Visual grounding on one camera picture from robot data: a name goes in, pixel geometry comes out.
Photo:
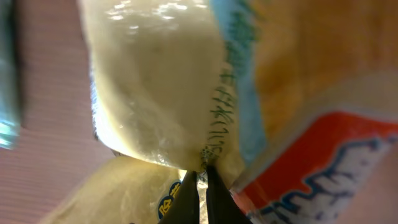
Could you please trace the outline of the large yellow snack bag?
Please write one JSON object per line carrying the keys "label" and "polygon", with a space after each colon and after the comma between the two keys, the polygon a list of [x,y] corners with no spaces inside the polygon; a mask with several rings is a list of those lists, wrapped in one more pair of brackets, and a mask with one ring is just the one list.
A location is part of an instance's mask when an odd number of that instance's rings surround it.
{"label": "large yellow snack bag", "polygon": [[397,149],[396,1],[80,1],[115,154],[44,223],[159,223],[207,166],[252,223],[334,223]]}

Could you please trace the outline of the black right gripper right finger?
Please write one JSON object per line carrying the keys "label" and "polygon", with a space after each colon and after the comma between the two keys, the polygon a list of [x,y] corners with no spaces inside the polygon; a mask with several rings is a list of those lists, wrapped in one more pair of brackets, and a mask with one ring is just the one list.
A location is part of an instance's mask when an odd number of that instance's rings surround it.
{"label": "black right gripper right finger", "polygon": [[206,190],[206,206],[209,224],[252,224],[234,202],[217,170],[213,166],[206,167],[208,188]]}

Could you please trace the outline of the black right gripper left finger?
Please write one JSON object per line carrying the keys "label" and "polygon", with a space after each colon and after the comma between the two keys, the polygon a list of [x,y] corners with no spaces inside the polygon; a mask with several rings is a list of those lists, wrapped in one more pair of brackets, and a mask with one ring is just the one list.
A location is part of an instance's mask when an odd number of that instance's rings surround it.
{"label": "black right gripper left finger", "polygon": [[200,199],[197,191],[197,173],[187,172],[174,201],[159,224],[199,224]]}

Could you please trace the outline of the light green snack packet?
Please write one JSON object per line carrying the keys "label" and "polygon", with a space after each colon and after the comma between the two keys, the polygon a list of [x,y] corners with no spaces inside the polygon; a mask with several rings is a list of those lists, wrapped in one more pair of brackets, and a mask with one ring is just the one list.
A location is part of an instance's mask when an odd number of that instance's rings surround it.
{"label": "light green snack packet", "polygon": [[8,150],[13,149],[21,126],[14,34],[14,3],[1,0],[1,147]]}

